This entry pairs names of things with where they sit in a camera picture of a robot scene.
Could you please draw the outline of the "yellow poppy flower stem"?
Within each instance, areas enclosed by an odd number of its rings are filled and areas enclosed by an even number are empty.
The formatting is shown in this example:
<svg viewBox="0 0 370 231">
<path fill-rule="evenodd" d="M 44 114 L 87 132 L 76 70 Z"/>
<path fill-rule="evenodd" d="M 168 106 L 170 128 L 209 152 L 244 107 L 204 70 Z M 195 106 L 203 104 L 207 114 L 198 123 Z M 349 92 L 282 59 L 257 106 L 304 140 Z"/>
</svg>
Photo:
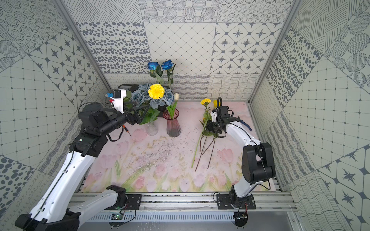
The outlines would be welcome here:
<svg viewBox="0 0 370 231">
<path fill-rule="evenodd" d="M 204 147 L 201 144 L 202 139 L 204 137 L 205 138 L 212 137 L 213 140 L 211 141 L 211 143 L 214 143 L 214 141 L 217 137 L 217 135 L 215 133 L 212 133 L 212 132 L 206 130 L 207 122 L 209 120 L 212 121 L 212 107 L 211 107 L 212 106 L 212 100 L 209 99 L 209 98 L 205 98 L 200 103 L 201 103 L 202 106 L 204 106 L 204 113 L 203 113 L 202 119 L 200 120 L 202 129 L 201 129 L 201 133 L 200 133 L 200 136 L 199 136 L 199 139 L 198 139 L 198 142 L 197 142 L 197 146 L 196 146 L 196 149 L 195 149 L 195 153 L 194 153 L 194 156 L 193 156 L 192 165 L 191 165 L 192 168 L 195 164 L 197 153 L 200 152 L 200 155 L 202 156 L 203 153 L 205 152 Z"/>
</svg>

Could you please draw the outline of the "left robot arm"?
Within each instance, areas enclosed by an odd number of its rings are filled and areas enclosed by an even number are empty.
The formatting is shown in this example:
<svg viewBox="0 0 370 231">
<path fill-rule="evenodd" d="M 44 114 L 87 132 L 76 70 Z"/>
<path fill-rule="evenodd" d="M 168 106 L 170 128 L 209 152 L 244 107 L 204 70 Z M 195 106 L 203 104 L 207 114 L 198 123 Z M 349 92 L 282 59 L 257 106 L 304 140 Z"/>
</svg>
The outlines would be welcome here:
<svg viewBox="0 0 370 231">
<path fill-rule="evenodd" d="M 69 207 L 68 203 L 105 144 L 113 141 L 110 133 L 122 129 L 125 123 L 140 124 L 147 111 L 148 106 L 82 104 L 78 110 L 81 130 L 71 143 L 62 168 L 41 200 L 28 214 L 21 214 L 15 226 L 23 231 L 76 231 L 107 208 L 118 209 L 121 214 L 133 209 L 134 201 L 126 189 L 116 185 L 77 206 Z"/>
</svg>

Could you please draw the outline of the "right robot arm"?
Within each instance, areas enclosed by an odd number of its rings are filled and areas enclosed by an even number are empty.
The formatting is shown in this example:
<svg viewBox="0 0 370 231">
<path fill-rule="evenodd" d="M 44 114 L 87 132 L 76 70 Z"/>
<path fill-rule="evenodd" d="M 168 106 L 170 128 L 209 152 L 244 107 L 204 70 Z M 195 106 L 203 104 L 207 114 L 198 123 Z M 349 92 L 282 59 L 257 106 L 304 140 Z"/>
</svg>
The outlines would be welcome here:
<svg viewBox="0 0 370 231">
<path fill-rule="evenodd" d="M 246 208 L 247 202 L 252 201 L 253 190 L 276 176 L 272 146 L 259 141 L 244 129 L 244 122 L 229 113 L 229 107 L 223 105 L 221 97 L 216 100 L 211 117 L 207 121 L 207 131 L 220 138 L 223 133 L 224 137 L 229 135 L 243 148 L 240 168 L 242 177 L 231 187 L 229 197 L 234 208 Z"/>
</svg>

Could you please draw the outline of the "clear glass vase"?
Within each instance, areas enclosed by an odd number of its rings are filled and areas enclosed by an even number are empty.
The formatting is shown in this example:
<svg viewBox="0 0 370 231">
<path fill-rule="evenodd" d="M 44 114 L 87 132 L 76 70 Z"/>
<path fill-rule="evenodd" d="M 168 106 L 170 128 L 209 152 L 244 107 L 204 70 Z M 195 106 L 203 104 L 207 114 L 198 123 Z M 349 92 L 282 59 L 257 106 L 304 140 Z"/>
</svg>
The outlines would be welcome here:
<svg viewBox="0 0 370 231">
<path fill-rule="evenodd" d="M 152 121 L 152 122 L 148 122 L 145 124 L 145 130 L 146 130 L 146 133 L 149 135 L 149 136 L 154 136 L 158 133 L 158 127 L 155 123 L 155 121 Z"/>
</svg>

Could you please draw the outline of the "pink glass vase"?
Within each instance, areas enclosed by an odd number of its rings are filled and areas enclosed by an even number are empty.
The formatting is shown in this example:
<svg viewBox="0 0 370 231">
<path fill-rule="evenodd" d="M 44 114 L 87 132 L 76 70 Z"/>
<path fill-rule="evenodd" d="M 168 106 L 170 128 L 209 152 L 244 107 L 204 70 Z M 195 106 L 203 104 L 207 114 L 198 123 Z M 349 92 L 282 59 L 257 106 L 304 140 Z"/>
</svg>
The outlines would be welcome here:
<svg viewBox="0 0 370 231">
<path fill-rule="evenodd" d="M 174 118 L 170 117 L 168 111 L 165 111 L 163 113 L 163 117 L 167 120 L 167 129 L 166 129 L 167 134 L 172 138 L 178 137 L 181 134 L 181 127 L 177 119 L 178 116 L 179 116 L 178 109 L 175 109 Z"/>
</svg>

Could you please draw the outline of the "grey blue rose bouquet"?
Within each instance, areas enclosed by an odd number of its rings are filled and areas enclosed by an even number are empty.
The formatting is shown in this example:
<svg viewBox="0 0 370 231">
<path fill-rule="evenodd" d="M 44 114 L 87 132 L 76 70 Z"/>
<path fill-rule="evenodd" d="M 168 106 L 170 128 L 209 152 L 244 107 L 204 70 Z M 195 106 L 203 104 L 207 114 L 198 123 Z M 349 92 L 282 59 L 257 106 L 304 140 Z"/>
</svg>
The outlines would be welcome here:
<svg viewBox="0 0 370 231">
<path fill-rule="evenodd" d="M 124 112 L 128 122 L 143 125 L 157 120 L 174 102 L 175 94 L 170 88 L 161 84 L 142 84 L 124 100 Z"/>
</svg>

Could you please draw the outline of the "white tulip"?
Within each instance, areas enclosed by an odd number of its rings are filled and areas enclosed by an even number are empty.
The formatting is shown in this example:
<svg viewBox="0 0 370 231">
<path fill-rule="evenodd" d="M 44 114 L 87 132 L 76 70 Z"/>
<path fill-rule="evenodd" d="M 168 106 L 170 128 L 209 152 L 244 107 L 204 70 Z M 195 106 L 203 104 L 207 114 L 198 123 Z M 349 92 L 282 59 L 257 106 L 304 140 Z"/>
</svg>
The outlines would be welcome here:
<svg viewBox="0 0 370 231">
<path fill-rule="evenodd" d="M 174 101 L 172 102 L 172 105 L 167 106 L 167 111 L 168 111 L 168 114 L 170 116 L 170 119 L 174 119 L 175 109 L 176 109 L 176 106 L 177 106 L 177 102 L 179 100 L 179 94 L 178 93 L 175 93 L 173 96 L 174 96 Z"/>
</svg>

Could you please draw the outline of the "left dark blue rose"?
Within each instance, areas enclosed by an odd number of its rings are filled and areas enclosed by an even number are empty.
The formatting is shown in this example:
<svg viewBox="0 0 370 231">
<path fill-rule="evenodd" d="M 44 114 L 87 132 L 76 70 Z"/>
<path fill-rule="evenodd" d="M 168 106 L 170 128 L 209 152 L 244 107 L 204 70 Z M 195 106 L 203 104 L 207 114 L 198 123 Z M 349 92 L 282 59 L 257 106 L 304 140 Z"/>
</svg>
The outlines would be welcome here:
<svg viewBox="0 0 370 231">
<path fill-rule="evenodd" d="M 151 77 L 156 78 L 158 74 L 158 62 L 148 62 L 148 69 L 149 69 L 149 74 Z"/>
</svg>

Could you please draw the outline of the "dark blue rose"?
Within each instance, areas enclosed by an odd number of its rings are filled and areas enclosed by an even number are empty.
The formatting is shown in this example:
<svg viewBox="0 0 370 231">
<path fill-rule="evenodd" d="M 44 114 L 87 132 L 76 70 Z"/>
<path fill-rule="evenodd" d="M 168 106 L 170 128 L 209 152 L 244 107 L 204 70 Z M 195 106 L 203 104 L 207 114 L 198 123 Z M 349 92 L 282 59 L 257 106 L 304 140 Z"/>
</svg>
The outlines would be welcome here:
<svg viewBox="0 0 370 231">
<path fill-rule="evenodd" d="M 149 69 L 149 74 L 151 77 L 156 78 L 158 74 L 158 62 L 148 62 L 148 69 Z"/>
<path fill-rule="evenodd" d="M 167 75 L 168 85 L 171 86 L 173 84 L 173 72 L 176 67 L 176 64 L 174 64 L 171 60 L 167 60 L 163 62 L 162 64 L 162 70 Z"/>
</svg>

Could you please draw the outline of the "right dark blue rose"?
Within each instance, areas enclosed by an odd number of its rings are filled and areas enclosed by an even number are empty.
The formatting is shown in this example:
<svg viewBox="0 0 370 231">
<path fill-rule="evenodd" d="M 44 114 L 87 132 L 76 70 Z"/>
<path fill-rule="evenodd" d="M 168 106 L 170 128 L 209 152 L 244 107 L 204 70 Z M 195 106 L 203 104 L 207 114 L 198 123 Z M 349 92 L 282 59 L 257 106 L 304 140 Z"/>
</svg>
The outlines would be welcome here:
<svg viewBox="0 0 370 231">
<path fill-rule="evenodd" d="M 173 72 L 176 67 L 176 64 L 174 64 L 171 60 L 167 60 L 163 62 L 162 64 L 162 70 L 167 75 L 168 85 L 171 86 L 173 84 Z"/>
</svg>

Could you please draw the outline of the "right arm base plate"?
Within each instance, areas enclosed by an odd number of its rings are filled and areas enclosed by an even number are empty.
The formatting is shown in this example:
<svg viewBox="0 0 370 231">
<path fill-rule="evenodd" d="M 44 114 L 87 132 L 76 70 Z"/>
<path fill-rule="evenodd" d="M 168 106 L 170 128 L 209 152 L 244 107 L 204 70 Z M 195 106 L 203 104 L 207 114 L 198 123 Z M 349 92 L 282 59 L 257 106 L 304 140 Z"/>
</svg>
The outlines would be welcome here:
<svg viewBox="0 0 370 231">
<path fill-rule="evenodd" d="M 228 209 L 256 209 L 256 204 L 253 195 L 244 198 L 239 198 L 230 194 L 215 195 L 215 200 L 219 210 Z"/>
</svg>

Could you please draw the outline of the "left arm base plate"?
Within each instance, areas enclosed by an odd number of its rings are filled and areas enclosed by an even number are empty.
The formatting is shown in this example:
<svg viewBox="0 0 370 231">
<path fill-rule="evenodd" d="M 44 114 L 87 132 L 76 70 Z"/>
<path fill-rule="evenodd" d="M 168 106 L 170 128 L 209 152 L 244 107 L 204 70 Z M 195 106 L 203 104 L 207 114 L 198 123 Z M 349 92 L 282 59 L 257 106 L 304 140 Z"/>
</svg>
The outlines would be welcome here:
<svg viewBox="0 0 370 231">
<path fill-rule="evenodd" d="M 141 205 L 142 194 L 125 194 L 118 195 L 116 204 L 113 206 L 115 209 L 134 209 L 138 210 Z"/>
</svg>

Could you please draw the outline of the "aluminium rail frame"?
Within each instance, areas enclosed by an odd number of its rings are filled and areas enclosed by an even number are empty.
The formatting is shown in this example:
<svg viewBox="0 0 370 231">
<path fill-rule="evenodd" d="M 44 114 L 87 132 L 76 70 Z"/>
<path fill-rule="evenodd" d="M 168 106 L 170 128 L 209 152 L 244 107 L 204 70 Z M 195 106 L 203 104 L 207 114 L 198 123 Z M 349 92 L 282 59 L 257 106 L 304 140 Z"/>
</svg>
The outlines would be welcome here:
<svg viewBox="0 0 370 231">
<path fill-rule="evenodd" d="M 134 209 L 105 209 L 89 222 L 113 222 L 116 225 L 127 221 L 234 221 L 248 212 L 297 212 L 290 193 L 254 192 L 256 209 L 219 210 L 215 200 L 217 193 L 130 193 L 142 194 L 141 205 Z"/>
</svg>

